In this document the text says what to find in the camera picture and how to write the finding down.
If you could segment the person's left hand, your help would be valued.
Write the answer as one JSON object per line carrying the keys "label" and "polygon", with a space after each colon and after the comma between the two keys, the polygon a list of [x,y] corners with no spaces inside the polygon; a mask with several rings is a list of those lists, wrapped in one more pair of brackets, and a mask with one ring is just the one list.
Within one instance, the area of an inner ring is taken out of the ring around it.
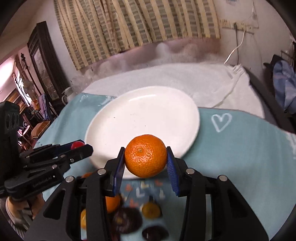
{"label": "person's left hand", "polygon": [[6,199],[6,212],[15,225],[22,225],[22,212],[26,208],[31,211],[31,216],[34,219],[39,211],[42,209],[44,204],[45,200],[42,193],[38,194],[35,197],[32,197],[29,201],[15,201],[11,197],[8,197]]}

